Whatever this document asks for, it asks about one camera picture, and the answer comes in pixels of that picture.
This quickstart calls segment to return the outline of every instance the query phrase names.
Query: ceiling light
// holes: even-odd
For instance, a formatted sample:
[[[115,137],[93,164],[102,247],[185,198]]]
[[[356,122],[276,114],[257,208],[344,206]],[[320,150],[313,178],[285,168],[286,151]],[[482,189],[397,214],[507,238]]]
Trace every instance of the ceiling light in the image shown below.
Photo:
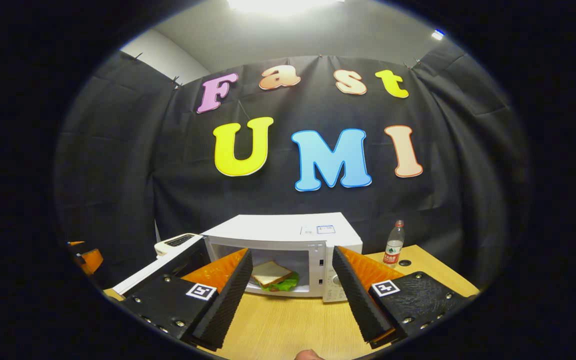
[[[444,37],[444,33],[439,30],[434,30],[434,32],[432,33],[432,37],[437,40],[441,40]]]
[[[260,12],[264,14],[296,13],[331,3],[343,3],[345,0],[228,0],[231,9],[242,12]]]

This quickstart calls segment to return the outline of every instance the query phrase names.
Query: yellow letter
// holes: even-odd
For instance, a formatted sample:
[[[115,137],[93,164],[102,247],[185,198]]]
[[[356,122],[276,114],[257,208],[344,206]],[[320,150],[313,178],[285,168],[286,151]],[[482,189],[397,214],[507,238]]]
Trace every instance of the yellow letter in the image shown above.
[[[386,91],[396,98],[407,98],[408,92],[404,89],[400,89],[400,85],[397,82],[403,82],[400,76],[395,75],[390,70],[382,70],[375,73],[377,78],[381,78],[384,88]]]
[[[217,127],[212,134],[217,137],[214,146],[214,164],[217,170],[227,176],[245,176],[261,169],[268,157],[268,127],[272,117],[258,117],[250,120],[247,126],[252,129],[252,153],[245,160],[235,158],[235,133],[242,126],[227,123]]]
[[[355,71],[337,70],[332,76],[337,80],[336,88],[346,94],[364,95],[368,89],[360,80],[361,75]]]
[[[397,154],[395,174],[400,178],[411,178],[421,174],[424,168],[418,164],[415,150],[410,141],[412,129],[408,126],[395,125],[386,127],[384,132],[390,135],[392,143],[395,145],[395,153]]]
[[[259,81],[259,87],[264,90],[270,90],[279,87],[292,87],[302,80],[297,76],[295,67],[289,64],[274,66],[261,73],[265,76]]]

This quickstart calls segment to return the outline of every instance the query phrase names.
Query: blue letter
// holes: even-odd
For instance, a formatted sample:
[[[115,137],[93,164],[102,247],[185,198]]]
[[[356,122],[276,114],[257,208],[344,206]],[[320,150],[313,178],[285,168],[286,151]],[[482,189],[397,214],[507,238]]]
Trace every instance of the blue letter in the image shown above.
[[[341,185],[346,188],[367,187],[373,179],[366,172],[364,139],[366,132],[360,129],[345,129],[339,135],[334,151],[324,142],[317,131],[304,130],[292,134],[292,141],[299,146],[299,171],[301,176],[294,188],[300,192],[316,191],[322,182],[315,178],[315,166],[324,177],[327,186],[334,187],[345,164]]]

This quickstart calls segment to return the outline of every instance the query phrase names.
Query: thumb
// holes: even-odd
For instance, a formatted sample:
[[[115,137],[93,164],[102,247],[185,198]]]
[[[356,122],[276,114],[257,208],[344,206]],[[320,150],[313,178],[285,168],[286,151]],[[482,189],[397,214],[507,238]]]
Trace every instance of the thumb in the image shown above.
[[[294,360],[324,360],[313,349],[302,350],[297,353]]]

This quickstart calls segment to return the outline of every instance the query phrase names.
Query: bread slice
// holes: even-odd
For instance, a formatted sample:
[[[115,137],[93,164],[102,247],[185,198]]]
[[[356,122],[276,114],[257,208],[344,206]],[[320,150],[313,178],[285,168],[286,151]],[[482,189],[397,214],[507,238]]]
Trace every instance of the bread slice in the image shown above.
[[[281,283],[282,281],[290,278],[293,271],[278,265],[273,260],[264,262],[257,265],[252,269],[252,277],[263,287],[268,287],[271,284]]]

